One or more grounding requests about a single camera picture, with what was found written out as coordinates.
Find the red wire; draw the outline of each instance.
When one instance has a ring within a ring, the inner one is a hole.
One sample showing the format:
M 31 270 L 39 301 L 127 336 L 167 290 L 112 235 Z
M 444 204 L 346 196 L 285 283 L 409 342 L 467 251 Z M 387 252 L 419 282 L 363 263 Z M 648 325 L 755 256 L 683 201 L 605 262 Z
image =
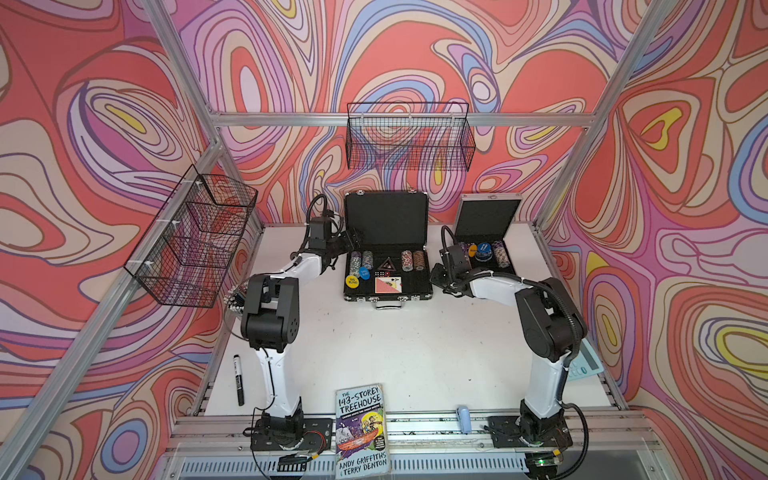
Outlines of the red wire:
M 326 449 L 326 436 L 322 433 L 318 432 L 317 430 L 309 430 L 307 433 L 314 433 L 315 435 L 319 435 L 319 437 L 323 440 L 323 446 L 320 447 L 320 450 L 317 452 L 318 454 Z

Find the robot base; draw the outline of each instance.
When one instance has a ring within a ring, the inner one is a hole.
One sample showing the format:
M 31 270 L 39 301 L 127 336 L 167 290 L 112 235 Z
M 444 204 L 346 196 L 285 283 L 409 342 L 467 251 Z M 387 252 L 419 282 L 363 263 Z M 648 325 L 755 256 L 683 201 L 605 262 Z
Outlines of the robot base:
M 520 415 L 488 417 L 488 427 L 497 449 L 541 446 L 565 450 L 574 444 L 563 409 L 548 419 L 540 419 L 525 400 L 520 402 Z
M 276 417 L 264 413 L 256 420 L 256 428 L 250 437 L 250 449 L 254 452 L 272 450 L 309 450 L 318 452 L 323 440 L 319 435 L 307 435 L 319 432 L 325 437 L 326 448 L 331 444 L 333 418 L 305 419 L 301 401 L 296 412 L 290 417 Z

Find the poker chip case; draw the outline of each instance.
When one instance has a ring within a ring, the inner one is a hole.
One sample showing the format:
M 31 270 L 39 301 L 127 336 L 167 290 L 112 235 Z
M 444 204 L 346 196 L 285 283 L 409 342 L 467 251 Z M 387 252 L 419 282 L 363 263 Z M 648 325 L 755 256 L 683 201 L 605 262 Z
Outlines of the poker chip case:
M 520 194 L 463 194 L 453 226 L 456 240 L 469 245 L 501 242 L 509 260 L 509 250 L 504 242 L 504 235 L 512 219 L 515 218 L 521 202 Z M 499 266 L 495 253 L 488 261 L 481 262 L 478 260 L 478 255 L 474 255 L 469 258 L 469 262 L 472 268 L 515 273 L 515 266 L 511 262 L 507 267 Z
M 353 232 L 359 242 L 356 251 L 373 253 L 373 270 L 368 280 L 359 279 L 357 288 L 345 283 L 344 299 L 350 302 L 378 302 L 429 300 L 432 284 L 429 282 L 429 258 L 424 249 L 427 243 L 427 216 L 429 197 L 424 192 L 349 192 L 344 197 L 347 230 Z M 424 253 L 425 268 L 405 271 L 402 252 Z M 350 275 L 350 260 L 346 256 L 344 277 Z M 394 271 L 380 270 L 387 259 Z M 377 293 L 376 278 L 400 278 L 396 287 L 402 291 Z

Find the triangle dealer button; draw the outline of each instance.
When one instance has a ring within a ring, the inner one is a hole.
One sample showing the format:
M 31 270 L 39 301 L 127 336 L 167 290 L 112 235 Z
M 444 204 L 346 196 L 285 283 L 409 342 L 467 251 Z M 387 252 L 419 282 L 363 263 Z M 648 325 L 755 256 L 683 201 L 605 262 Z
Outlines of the triangle dealer button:
M 387 257 L 386 261 L 379 265 L 379 268 L 377 270 L 385 270 L 387 272 L 394 272 L 396 270 L 395 264 L 392 263 L 392 258 Z

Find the vent grille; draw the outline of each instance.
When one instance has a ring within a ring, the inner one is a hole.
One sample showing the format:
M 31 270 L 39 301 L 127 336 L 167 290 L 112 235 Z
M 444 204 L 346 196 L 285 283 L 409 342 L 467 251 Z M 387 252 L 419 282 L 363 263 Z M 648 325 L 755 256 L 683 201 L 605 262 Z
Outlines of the vent grille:
M 306 466 L 304 476 L 333 478 L 333 456 L 323 455 Z M 278 472 L 277 457 L 257 457 L 259 466 L 270 477 L 296 476 L 295 472 Z M 527 472 L 525 453 L 409 453 L 392 455 L 392 474 L 440 473 L 513 473 Z M 259 475 L 248 457 L 219 457 L 216 459 L 187 457 L 181 478 L 244 478 Z

